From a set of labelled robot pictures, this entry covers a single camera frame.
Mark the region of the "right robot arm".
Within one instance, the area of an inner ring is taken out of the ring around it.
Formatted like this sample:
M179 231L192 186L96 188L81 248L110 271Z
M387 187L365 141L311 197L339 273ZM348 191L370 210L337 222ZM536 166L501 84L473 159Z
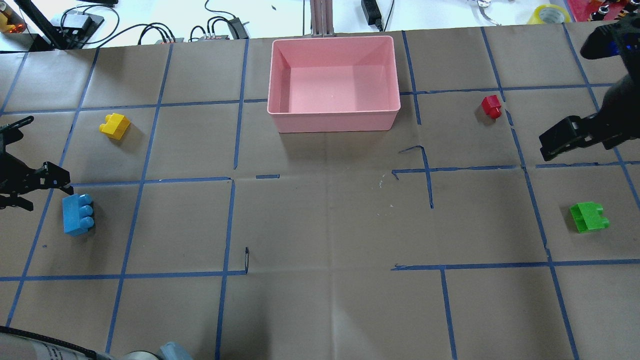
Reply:
M579 55L590 62L618 59L620 78L602 95L599 110L569 115L538 136L545 162L577 149L601 144L605 150L639 139L639 14L599 25L586 37Z

